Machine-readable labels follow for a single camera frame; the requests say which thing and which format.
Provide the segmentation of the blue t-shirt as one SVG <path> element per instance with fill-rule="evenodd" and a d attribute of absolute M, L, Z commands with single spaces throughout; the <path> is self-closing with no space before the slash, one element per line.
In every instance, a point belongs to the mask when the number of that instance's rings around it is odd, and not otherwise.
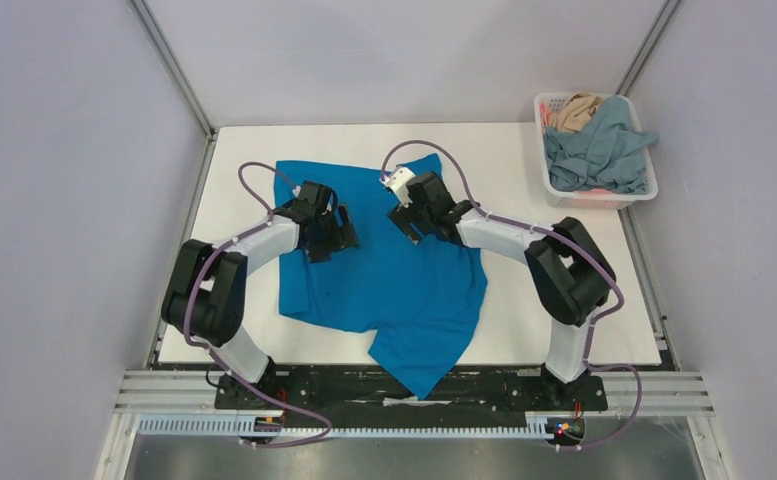
<path fill-rule="evenodd" d="M 279 259 L 279 312 L 312 325 L 374 332 L 370 357 L 412 393 L 425 396 L 458 362 L 479 322 L 487 288 L 480 253 L 428 236 L 408 240 L 387 214 L 397 204 L 374 169 L 281 160 L 277 204 L 287 183 L 331 187 L 360 241 L 326 262 L 295 251 Z"/>

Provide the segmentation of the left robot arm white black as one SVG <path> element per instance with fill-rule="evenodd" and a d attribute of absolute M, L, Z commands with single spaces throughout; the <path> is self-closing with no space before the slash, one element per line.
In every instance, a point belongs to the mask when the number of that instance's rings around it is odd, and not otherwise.
<path fill-rule="evenodd" d="M 247 281 L 268 262 L 291 252 L 311 263 L 359 247 L 346 205 L 330 187 L 306 181 L 293 199 L 257 224 L 218 242 L 189 239 L 178 251 L 160 307 L 160 317 L 187 344 L 206 350 L 254 408 L 271 405 L 276 379 L 272 364 L 243 328 Z"/>

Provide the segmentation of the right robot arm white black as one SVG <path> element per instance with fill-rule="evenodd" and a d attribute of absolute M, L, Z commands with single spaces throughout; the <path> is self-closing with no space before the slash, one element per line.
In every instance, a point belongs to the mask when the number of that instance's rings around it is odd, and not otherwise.
<path fill-rule="evenodd" d="M 552 320 L 542 364 L 541 392 L 555 408 L 566 408 L 589 377 L 588 357 L 604 304 L 618 295 L 614 270 L 585 226 L 566 217 L 552 225 L 530 224 L 483 210 L 473 200 L 457 202 L 435 172 L 399 167 L 380 178 L 397 205 L 389 219 L 413 243 L 425 236 L 493 252 L 525 265 Z"/>

